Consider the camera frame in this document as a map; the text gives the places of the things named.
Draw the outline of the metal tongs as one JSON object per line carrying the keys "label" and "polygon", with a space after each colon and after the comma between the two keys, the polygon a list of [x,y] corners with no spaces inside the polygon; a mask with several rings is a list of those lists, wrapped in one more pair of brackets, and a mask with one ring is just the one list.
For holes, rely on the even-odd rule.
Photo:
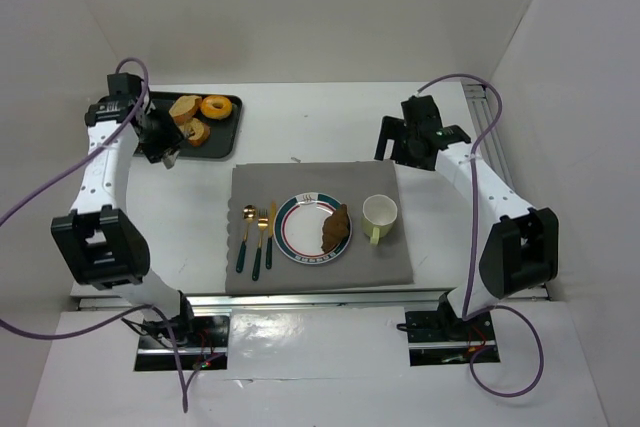
{"label": "metal tongs", "polygon": [[169,170],[172,169],[176,163],[179,151],[165,152],[161,157],[161,162],[164,167]]}

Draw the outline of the brown croissant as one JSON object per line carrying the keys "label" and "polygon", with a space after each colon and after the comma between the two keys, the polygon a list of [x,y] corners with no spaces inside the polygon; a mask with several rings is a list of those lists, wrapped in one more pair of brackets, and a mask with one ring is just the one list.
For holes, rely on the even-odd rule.
{"label": "brown croissant", "polygon": [[350,220],[348,207],[346,204],[341,204],[323,223],[322,251],[328,253],[347,238],[349,233]]}

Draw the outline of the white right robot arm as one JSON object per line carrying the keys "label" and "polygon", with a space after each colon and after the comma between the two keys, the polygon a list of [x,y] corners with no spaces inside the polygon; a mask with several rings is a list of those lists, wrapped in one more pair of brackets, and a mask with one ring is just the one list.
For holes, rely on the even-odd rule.
{"label": "white right robot arm", "polygon": [[389,152],[399,165],[437,172],[472,207],[473,270],[440,296],[427,329],[460,339],[503,299],[557,277],[559,220],[513,192],[460,126],[443,124],[432,97],[411,97],[401,107],[402,117],[383,117],[375,159]]}

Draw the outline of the orange donut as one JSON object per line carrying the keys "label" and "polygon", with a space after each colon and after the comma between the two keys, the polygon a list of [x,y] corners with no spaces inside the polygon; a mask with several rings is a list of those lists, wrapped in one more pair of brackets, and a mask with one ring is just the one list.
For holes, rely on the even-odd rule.
{"label": "orange donut", "polygon": [[231,116],[233,103],[228,97],[221,95],[209,95],[202,99],[201,113],[209,119],[224,120]]}

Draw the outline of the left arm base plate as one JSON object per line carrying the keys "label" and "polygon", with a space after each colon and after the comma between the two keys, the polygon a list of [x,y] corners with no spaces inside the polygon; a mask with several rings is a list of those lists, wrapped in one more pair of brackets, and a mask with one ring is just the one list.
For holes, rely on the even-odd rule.
{"label": "left arm base plate", "polygon": [[[173,346],[164,327],[130,320],[124,320],[124,323],[138,335],[134,363],[136,372],[176,370]],[[230,316],[196,316],[192,327],[193,331],[190,333],[175,333],[181,367],[186,371],[194,368],[205,371],[226,370]]]}

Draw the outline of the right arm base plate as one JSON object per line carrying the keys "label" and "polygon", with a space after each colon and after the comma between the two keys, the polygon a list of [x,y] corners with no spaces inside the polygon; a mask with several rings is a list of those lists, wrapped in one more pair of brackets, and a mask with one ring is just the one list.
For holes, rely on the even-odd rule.
{"label": "right arm base plate", "polygon": [[406,334],[412,367],[499,363],[493,322],[488,313],[446,326],[436,311],[406,311],[396,329]]}

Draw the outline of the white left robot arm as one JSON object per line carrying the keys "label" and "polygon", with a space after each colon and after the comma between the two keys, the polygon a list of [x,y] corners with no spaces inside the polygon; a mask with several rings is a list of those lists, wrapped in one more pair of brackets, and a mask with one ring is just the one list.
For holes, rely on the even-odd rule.
{"label": "white left robot arm", "polygon": [[191,304],[151,267],[147,241],[126,213],[131,161],[139,146],[151,160],[173,157],[183,136],[168,113],[149,100],[110,95],[85,114],[90,161],[68,214],[51,222],[51,234],[76,283],[112,291],[133,306],[147,305],[143,329],[179,342],[194,330]]}

